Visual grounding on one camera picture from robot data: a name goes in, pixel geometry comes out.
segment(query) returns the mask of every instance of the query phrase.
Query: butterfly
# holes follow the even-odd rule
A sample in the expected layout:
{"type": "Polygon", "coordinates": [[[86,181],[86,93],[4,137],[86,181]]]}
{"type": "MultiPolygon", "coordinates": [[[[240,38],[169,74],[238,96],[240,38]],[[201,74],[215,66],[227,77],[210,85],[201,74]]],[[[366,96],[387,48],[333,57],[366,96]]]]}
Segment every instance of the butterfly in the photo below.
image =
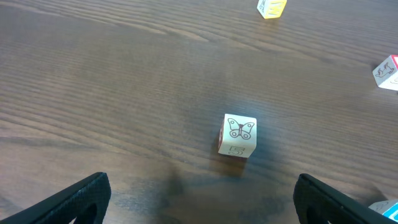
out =
{"type": "Polygon", "coordinates": [[[229,135],[232,138],[241,136],[243,139],[248,140],[251,138],[250,131],[254,127],[253,122],[247,122],[246,124],[239,124],[235,119],[228,118],[229,127],[231,131],[229,135]]]}

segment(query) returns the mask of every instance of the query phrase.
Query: dark wooden surface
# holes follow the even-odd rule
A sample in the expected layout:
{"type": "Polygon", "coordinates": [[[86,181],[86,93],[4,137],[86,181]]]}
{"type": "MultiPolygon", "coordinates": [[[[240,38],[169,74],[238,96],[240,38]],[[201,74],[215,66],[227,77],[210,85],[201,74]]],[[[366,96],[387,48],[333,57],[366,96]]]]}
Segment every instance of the dark wooden surface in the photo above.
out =
{"type": "Polygon", "coordinates": [[[0,218],[97,171],[105,223],[298,223],[306,172],[398,198],[395,0],[0,0],[0,218]],[[246,161],[223,114],[258,120],[246,161]]]}

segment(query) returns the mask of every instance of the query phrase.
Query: butterfly wing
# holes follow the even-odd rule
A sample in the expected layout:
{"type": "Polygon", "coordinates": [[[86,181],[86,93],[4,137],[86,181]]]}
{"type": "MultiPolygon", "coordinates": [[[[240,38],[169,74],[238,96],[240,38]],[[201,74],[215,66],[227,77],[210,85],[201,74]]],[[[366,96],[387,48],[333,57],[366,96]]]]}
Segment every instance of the butterfly wing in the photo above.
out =
{"type": "Polygon", "coordinates": [[[253,122],[248,122],[243,125],[242,134],[241,134],[243,139],[248,140],[251,138],[250,132],[251,132],[251,129],[254,127],[254,125],[255,124],[253,122]]]}
{"type": "Polygon", "coordinates": [[[238,137],[239,136],[239,123],[233,118],[228,118],[228,123],[229,123],[229,127],[231,128],[229,135],[232,138],[238,137]]]}

